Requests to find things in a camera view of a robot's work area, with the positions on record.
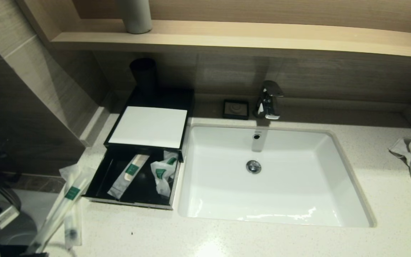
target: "green label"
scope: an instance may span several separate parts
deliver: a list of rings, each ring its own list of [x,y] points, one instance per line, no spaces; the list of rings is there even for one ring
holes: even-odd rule
[[[163,178],[163,174],[166,172],[165,169],[155,169],[155,173],[156,173],[156,177],[158,177],[158,179],[162,179]]]
[[[139,169],[138,166],[131,164],[127,169],[126,169],[126,173],[130,174],[131,176],[134,176],[135,172]]]
[[[169,161],[167,162],[167,164],[169,164],[169,165],[173,165],[173,164],[174,164],[174,162],[176,162],[176,160],[177,160],[177,159],[176,159],[176,158],[174,158],[174,157],[173,157],[173,158],[170,158],[170,159],[169,159]]]
[[[76,187],[71,187],[64,197],[69,200],[74,200],[74,198],[77,196],[79,192],[80,192],[80,189]]]

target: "soap dish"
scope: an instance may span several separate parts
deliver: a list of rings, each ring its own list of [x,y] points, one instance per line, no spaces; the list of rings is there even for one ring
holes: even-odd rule
[[[248,102],[225,99],[223,103],[223,118],[248,120]]]

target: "shelf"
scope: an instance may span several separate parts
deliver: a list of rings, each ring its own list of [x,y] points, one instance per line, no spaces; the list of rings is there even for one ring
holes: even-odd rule
[[[51,40],[57,49],[197,51],[276,56],[283,49],[411,57],[411,33],[377,29],[218,21],[153,21],[153,30],[126,33],[121,20],[89,19]]]

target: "white undermount sink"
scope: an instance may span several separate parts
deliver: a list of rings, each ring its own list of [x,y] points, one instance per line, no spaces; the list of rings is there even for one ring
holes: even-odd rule
[[[186,156],[181,216],[372,226],[327,132],[195,126]],[[261,165],[259,173],[248,171],[251,160]]]

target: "countertop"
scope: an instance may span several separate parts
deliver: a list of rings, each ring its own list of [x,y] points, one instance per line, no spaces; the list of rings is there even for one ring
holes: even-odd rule
[[[117,116],[110,115],[95,145],[83,153],[80,165],[98,167],[106,151],[102,143]],[[256,126],[254,120],[210,117],[195,111],[192,125]],[[397,139],[411,136],[411,127],[400,114],[286,108],[281,121],[272,122],[270,127],[334,133],[352,166],[375,227],[305,226],[181,217],[176,207],[184,172],[182,166],[173,211],[81,199],[83,245],[75,247],[73,252],[66,252],[61,227],[52,237],[46,252],[50,257],[411,257],[411,179],[408,167],[388,152]]]

